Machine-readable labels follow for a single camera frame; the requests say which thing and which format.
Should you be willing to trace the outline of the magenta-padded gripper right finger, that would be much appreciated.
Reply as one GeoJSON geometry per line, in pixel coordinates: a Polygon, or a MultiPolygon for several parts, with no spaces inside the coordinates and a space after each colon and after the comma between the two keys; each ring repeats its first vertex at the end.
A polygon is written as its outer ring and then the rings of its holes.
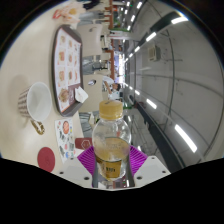
{"type": "Polygon", "coordinates": [[[136,188],[170,175],[170,171],[156,156],[147,156],[134,146],[130,147],[129,163],[136,188]]]}

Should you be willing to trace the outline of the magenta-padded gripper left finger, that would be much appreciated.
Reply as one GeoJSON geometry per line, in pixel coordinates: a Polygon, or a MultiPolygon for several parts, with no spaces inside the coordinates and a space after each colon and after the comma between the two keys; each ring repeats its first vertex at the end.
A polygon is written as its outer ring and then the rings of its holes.
{"type": "Polygon", "coordinates": [[[59,176],[84,188],[92,188],[96,176],[94,149],[90,147],[80,155],[65,161],[59,176]]]}

